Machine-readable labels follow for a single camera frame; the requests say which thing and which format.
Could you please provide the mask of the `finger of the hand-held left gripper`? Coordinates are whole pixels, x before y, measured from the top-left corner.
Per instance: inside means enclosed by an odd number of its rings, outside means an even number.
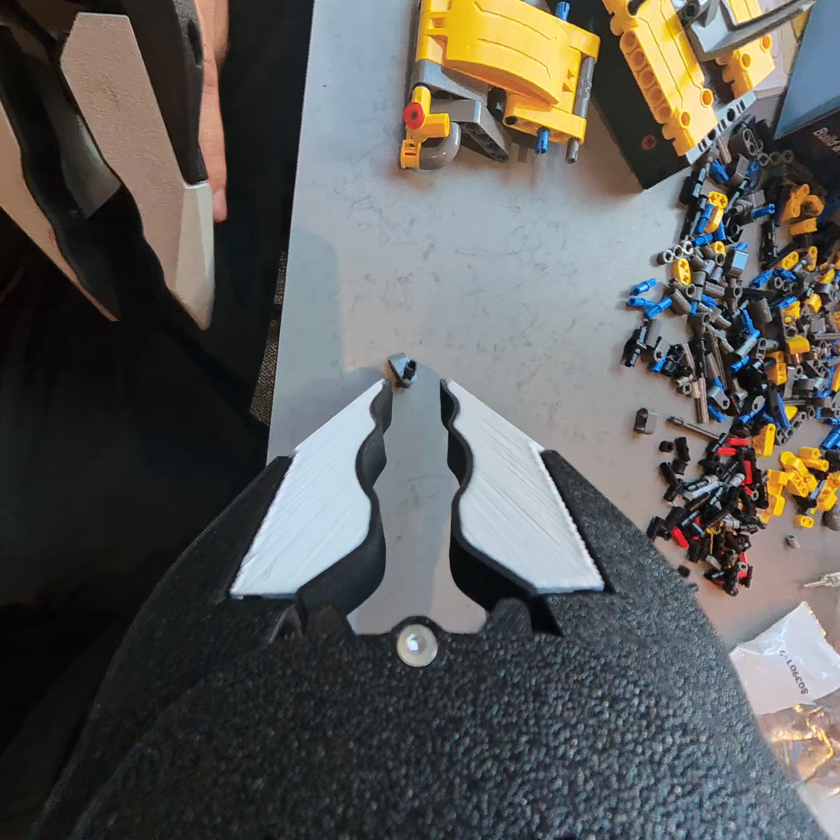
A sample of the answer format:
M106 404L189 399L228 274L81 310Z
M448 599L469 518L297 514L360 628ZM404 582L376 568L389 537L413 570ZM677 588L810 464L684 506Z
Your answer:
M178 164L128 16L80 12L60 66L92 138L140 213L167 290L205 330L214 309L214 198Z
M70 283L109 321L114 314L82 286L56 239L56 231L37 204L25 180L23 155L13 125L1 107L1 206Z

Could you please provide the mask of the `pile of small building pieces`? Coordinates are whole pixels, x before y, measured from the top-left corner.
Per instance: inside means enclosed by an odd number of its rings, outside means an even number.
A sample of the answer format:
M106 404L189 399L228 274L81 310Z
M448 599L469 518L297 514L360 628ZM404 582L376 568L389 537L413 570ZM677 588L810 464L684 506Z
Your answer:
M668 511L647 536L671 542L720 592L753 580L753 538L793 524L838 531L838 192L806 177L765 121L748 118L682 185L680 237L657 255L668 271L637 283L642 316L623 348L690 399L694 423L662 440Z

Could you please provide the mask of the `person's black trousers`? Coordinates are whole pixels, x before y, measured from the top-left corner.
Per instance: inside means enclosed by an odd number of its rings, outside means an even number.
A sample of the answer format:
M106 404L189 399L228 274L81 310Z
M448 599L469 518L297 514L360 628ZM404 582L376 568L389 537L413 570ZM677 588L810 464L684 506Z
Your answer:
M2 838L25 837L121 632L265 463L251 413L284 210L236 188L221 311L104 318L2 213Z

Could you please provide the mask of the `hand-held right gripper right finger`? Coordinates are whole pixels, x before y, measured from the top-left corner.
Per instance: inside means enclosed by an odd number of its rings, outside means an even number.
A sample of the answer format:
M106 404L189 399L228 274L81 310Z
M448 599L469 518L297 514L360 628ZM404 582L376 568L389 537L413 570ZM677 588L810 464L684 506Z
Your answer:
M451 379L440 382L440 413L458 483L449 542L457 587L477 604L603 592L546 449Z

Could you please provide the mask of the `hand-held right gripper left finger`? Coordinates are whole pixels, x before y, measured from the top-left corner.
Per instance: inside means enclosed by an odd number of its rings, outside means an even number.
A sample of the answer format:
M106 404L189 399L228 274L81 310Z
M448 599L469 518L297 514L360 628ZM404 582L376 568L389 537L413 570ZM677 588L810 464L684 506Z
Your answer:
M377 380L293 451L229 587L234 602L284 602L305 625L351 619L382 583L386 544L375 484L393 389Z

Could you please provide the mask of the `dark blue kit box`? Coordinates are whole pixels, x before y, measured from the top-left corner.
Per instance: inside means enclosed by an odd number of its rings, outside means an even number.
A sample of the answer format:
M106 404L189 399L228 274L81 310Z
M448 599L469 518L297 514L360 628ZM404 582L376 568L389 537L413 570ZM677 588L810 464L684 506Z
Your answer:
M775 140L813 173L838 180L839 2L818 2L794 62Z

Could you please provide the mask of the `person's left hand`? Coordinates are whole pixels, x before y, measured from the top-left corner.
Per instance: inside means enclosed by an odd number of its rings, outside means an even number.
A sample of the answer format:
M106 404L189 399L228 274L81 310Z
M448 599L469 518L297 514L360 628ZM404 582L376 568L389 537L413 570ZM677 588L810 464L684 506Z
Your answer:
M203 50L203 92L198 139L213 195L213 220L228 215L227 164L219 94L219 72L228 52L228 1L195 1Z

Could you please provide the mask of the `black block with yellow beams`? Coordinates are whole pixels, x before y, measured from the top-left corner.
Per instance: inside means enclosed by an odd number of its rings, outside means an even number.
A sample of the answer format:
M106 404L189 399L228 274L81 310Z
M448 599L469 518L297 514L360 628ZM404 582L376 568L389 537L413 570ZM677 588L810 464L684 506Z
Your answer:
M747 115L774 37L814 2L597 1L596 107L641 190L685 170Z

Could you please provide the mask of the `grey desk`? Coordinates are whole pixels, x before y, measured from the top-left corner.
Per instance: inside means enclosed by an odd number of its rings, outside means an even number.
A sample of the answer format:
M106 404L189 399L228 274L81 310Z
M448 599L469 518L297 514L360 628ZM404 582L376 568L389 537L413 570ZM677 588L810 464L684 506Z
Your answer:
M447 791L464 773L510 771L514 781L559 781L622 798L686 784L672 802L737 786L758 794L765 770L793 788L767 750L728 654L704 606L731 642L792 606L794 583L831 563L759 539L757 580L739 598L701 583L700 599L674 570L679 549L652 544L648 519L666 511L655 466L662 432L631 432L646 397L680 399L652 374L619 371L637 317L624 291L648 252L676 226L674 185L634 195L627 168L606 149L577 167L551 153L537 174L481 163L448 174L398 174L396 108L406 77L412 2L315 2L296 195L277 364L271 447L296 443L366 382L381 356L418 355L418 383L395 397L387 467L375 486L388 567L359 626L383 628L428 607L449 629L472 629L481 610L448 571L450 508L438 378L452 376L583 475L563 484L581 499L586 533L604 538L611 585L639 584L640 618L617 594L562 595L596 608L560 636L496 644L480 633L438 636L430 665L399 659L396 637L325 640L328 697L318 708L353 724L350 776L360 761L387 772L428 766Z

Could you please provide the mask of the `yellow curved panel assembly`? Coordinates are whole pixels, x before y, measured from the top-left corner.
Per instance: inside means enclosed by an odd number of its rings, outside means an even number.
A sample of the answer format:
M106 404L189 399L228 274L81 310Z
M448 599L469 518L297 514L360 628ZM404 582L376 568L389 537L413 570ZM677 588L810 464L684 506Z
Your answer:
M577 162L601 40L568 2L422 1L403 110L403 171L438 171L461 147L506 163L565 146Z

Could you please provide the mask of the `small clear parts bag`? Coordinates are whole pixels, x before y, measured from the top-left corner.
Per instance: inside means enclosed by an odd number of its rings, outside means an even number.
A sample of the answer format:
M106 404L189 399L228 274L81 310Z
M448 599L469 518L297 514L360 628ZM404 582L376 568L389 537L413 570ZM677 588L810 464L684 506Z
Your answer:
M730 660L785 775L838 802L839 655L801 602Z

